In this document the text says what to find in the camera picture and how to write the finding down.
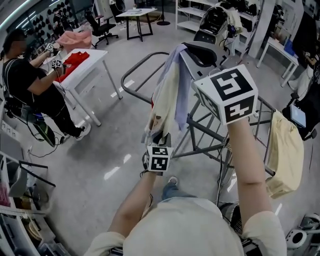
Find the red cloth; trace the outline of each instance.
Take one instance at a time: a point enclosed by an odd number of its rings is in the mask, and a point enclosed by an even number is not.
[[[66,79],[67,76],[69,76],[72,71],[74,71],[82,62],[84,62],[86,59],[89,58],[89,53],[86,51],[84,53],[82,52],[76,52],[72,53],[69,58],[67,58],[63,64],[65,65],[71,65],[70,67],[66,68],[66,73],[57,79],[55,79],[56,82],[61,83],[63,80]]]

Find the black chair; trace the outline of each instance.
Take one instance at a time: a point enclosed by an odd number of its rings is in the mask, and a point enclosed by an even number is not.
[[[306,141],[310,138],[314,139],[317,136],[317,131],[314,127],[320,122],[320,88],[314,82],[309,86],[309,91],[302,100],[298,100],[299,95],[294,92],[291,94],[291,100],[288,105],[282,110],[283,116],[290,122],[294,123],[298,128],[301,138]],[[301,127],[299,124],[291,120],[290,105],[294,104],[297,108],[305,113],[306,127]]]
[[[111,19],[112,17],[106,19],[107,20],[106,24],[100,25],[100,19],[98,19],[98,22],[96,22],[96,19],[92,15],[91,11],[86,11],[84,16],[86,20],[90,23],[93,29],[92,34],[96,37],[99,37],[99,41],[95,45],[93,45],[94,48],[97,48],[98,43],[100,43],[104,39],[106,40],[106,44],[108,45],[109,44],[108,38],[112,38],[112,37],[119,38],[117,34],[112,34],[109,32],[110,29],[116,26],[116,24],[109,23],[109,19]]]

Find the metal rack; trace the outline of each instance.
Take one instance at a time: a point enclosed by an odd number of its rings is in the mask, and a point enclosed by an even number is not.
[[[165,51],[156,51],[153,53],[148,54],[145,58],[143,58],[142,60],[140,60],[136,65],[134,65],[132,68],[130,68],[121,78],[121,86],[123,88],[124,91],[126,91],[128,94],[133,95],[135,97],[137,97],[138,99],[151,104],[152,100],[151,97],[147,97],[145,95],[143,95],[142,93],[138,92],[141,87],[165,64],[162,63],[158,68],[156,68],[139,86],[137,86],[136,89],[131,89],[131,88],[127,88],[124,85],[125,79],[132,74],[138,67],[140,67],[143,63],[145,63],[147,60],[149,60],[152,56],[156,56],[156,55],[169,55],[168,52]],[[191,76],[194,80],[199,79],[199,77],[195,77],[197,74],[197,72],[192,71],[191,69],[193,68],[190,63],[186,63]],[[228,171],[230,169],[233,169],[234,167],[231,165],[231,160],[232,160],[232,152],[230,150],[230,148],[227,147],[228,145],[228,135],[227,136],[222,136],[218,133],[219,127],[216,131],[213,131],[212,129],[210,129],[210,126],[214,120],[214,115],[210,112],[205,114],[204,116],[202,116],[201,118],[194,120],[194,114],[196,113],[197,109],[199,108],[199,106],[201,105],[201,101],[197,95],[197,93],[195,93],[195,96],[198,98],[195,105],[193,106],[192,110],[190,111],[190,113],[187,116],[186,119],[186,123],[188,124],[187,127],[187,131],[185,132],[184,136],[182,137],[181,141],[179,142],[178,146],[175,148],[172,158],[173,159],[177,159],[177,158],[181,158],[181,157],[186,157],[186,156],[192,156],[192,155],[197,155],[197,154],[205,154],[206,156],[208,156],[210,159],[216,160],[218,162],[221,162],[222,164],[222,170],[221,170],[221,177],[220,177],[220,184],[218,186],[218,196],[220,195],[221,192],[221,187],[223,187],[224,183],[223,180],[225,179],[225,177],[228,174]],[[258,97],[258,101],[260,102],[260,106],[259,106],[259,110],[258,110],[258,120],[257,122],[251,122],[250,126],[256,126],[256,131],[254,134],[255,139],[257,140],[258,137],[258,132],[259,132],[259,128],[260,125],[262,124],[269,124],[270,123],[270,130],[272,128],[272,119],[273,119],[273,114],[276,111],[270,104],[268,104],[264,99],[262,99],[260,96]],[[268,111],[270,111],[271,115],[270,118],[266,119],[266,120],[261,120],[261,114],[263,111],[263,106],[265,106]],[[204,126],[202,125],[200,122],[210,118],[208,125]],[[202,132],[202,136],[200,137],[200,139],[198,141],[196,141],[196,136],[195,136],[195,129],[199,130]],[[192,142],[192,150],[189,152],[183,152],[183,153],[178,153],[179,148],[181,147],[181,145],[183,144],[183,142],[185,141],[187,135],[190,133],[191,136],[191,142]],[[210,144],[210,146],[208,147],[203,147],[200,148],[199,144],[203,138],[204,135],[208,135],[209,137],[212,138],[212,142]],[[264,158],[263,158],[263,162],[266,163],[266,160],[268,158],[268,150],[269,150],[269,142],[270,142],[270,135],[271,133],[269,132],[268,134],[268,140],[267,140],[267,145],[266,145],[266,151],[264,154]],[[220,144],[217,145],[212,145],[213,141],[217,140],[220,142]],[[221,150],[227,148],[227,152],[225,155],[225,158],[222,160],[222,154],[221,154]],[[210,152],[212,151],[218,151],[219,152],[219,156],[221,157],[221,159],[219,159],[218,157],[214,156],[213,154],[211,154]],[[275,173],[268,169],[265,166],[265,171],[270,175],[270,176],[274,176]]]

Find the pink cloth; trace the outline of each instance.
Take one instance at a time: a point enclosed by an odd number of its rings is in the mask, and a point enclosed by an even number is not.
[[[77,48],[89,49],[92,45],[92,32],[90,30],[79,33],[65,31],[56,42],[62,45],[67,53]]]

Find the jeans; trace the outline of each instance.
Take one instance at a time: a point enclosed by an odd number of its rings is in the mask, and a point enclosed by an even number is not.
[[[196,196],[188,194],[186,192],[183,192],[179,190],[179,188],[173,184],[172,182],[169,182],[167,185],[164,186],[162,190],[162,200],[170,199],[170,198],[196,198]]]

